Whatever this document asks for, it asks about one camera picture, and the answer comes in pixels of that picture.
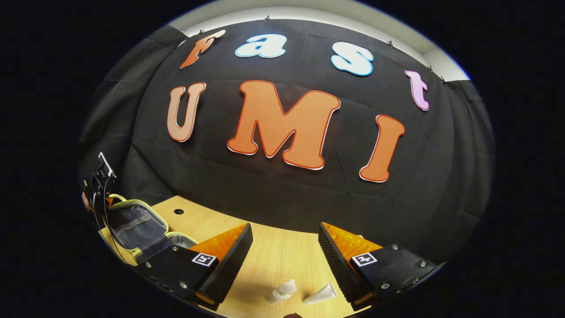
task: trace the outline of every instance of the black cloth backdrop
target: black cloth backdrop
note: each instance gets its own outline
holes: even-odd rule
[[[179,70],[200,38],[225,29],[195,64]],[[255,35],[287,37],[277,58],[237,57]],[[184,39],[170,26],[141,41],[108,73],[92,99],[79,140],[79,178],[105,153],[118,176],[116,193],[153,205],[175,195],[259,224],[316,232],[321,221],[362,234],[380,245],[402,244],[441,262],[462,245],[479,221],[494,175],[494,136],[480,95],[468,80],[443,85],[411,56],[349,29],[302,20],[238,23]],[[368,49],[369,76],[333,67],[335,42]],[[405,70],[427,84],[429,110],[421,111]],[[258,131],[255,155],[233,153],[247,80],[276,86],[288,111],[306,92],[319,90],[341,101],[329,123],[322,156],[312,171],[264,155]],[[179,143],[167,132],[170,91],[207,84],[191,138]],[[178,118],[184,118],[185,94]],[[364,181],[359,170],[371,157],[379,114],[399,120],[400,137],[384,183]]]

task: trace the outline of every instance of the decorative letter cutout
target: decorative letter cutout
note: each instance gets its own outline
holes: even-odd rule
[[[177,112],[179,111],[180,98],[184,95],[184,87],[176,87],[171,91],[171,102],[167,114],[167,130],[171,138],[179,142],[187,141],[192,135],[196,107],[200,94],[206,89],[205,83],[194,83],[188,88],[188,104],[186,106],[186,117],[184,125],[181,127],[177,123]]]
[[[336,54],[331,60],[332,64],[341,71],[367,76],[373,72],[373,54],[367,49],[356,46],[351,43],[337,42],[334,43],[332,49]]]
[[[422,81],[420,74],[413,71],[404,71],[406,76],[410,77],[410,86],[412,88],[412,97],[416,105],[423,111],[429,109],[429,103],[424,100],[424,91],[428,91],[428,86]]]
[[[243,44],[236,50],[239,57],[254,57],[258,55],[265,58],[279,57],[286,50],[283,45],[286,43],[286,37],[278,34],[263,34],[250,37],[247,44]]]
[[[379,125],[377,142],[369,163],[361,168],[359,176],[363,180],[380,183],[388,180],[390,160],[405,129],[401,122],[389,116],[378,115],[375,120]]]
[[[309,91],[285,114],[273,83],[262,80],[243,82],[240,90],[245,94],[236,135],[228,141],[228,149],[242,154],[255,154],[253,141],[255,125],[265,156],[272,158],[285,141],[294,134],[292,145],[282,153],[290,165],[319,170],[324,167],[321,150],[325,132],[333,112],[340,107],[334,95]]]
[[[224,33],[225,30],[221,30],[203,39],[198,40],[194,44],[194,49],[192,49],[192,51],[190,52],[184,63],[182,63],[182,65],[180,66],[180,69],[182,70],[183,68],[194,64],[194,62],[198,60],[198,54],[206,52],[206,50],[210,47],[210,45],[212,45],[214,39],[224,35]]]

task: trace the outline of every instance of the light blue letter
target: light blue letter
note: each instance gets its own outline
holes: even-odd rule
[[[336,54],[332,56],[332,64],[341,71],[367,76],[373,72],[373,65],[369,62],[373,60],[373,54],[367,49],[351,43],[337,42],[332,49]]]
[[[265,58],[279,57],[286,50],[283,45],[286,43],[286,37],[278,34],[263,34],[250,37],[247,39],[249,43],[243,44],[236,50],[239,57],[254,57],[258,55]]]

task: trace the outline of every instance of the letter m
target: letter m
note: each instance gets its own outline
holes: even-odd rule
[[[332,113],[340,108],[337,97],[309,91],[284,113],[273,83],[246,81],[241,84],[240,90],[245,95],[244,105],[236,136],[228,141],[229,150],[255,154],[258,146],[253,142],[253,134],[257,126],[261,145],[268,158],[272,158],[294,134],[292,145],[282,153],[282,159],[287,164],[312,170],[324,167],[321,150]]]

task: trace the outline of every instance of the wooden table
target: wooden table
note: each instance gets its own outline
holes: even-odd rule
[[[167,221],[169,231],[184,233],[197,243],[246,222],[180,196],[156,204],[153,209]],[[175,209],[182,209],[184,213],[175,214]],[[355,313],[329,268],[317,234],[250,224],[253,244],[216,313],[228,318],[283,318],[290,313],[303,318],[342,318]],[[109,238],[107,228],[103,229],[102,235]],[[126,262],[136,265],[128,252],[119,246],[118,249]],[[296,281],[296,293],[285,302],[268,303],[269,293],[290,279]],[[336,298],[311,305],[302,303],[330,282],[336,290]]]

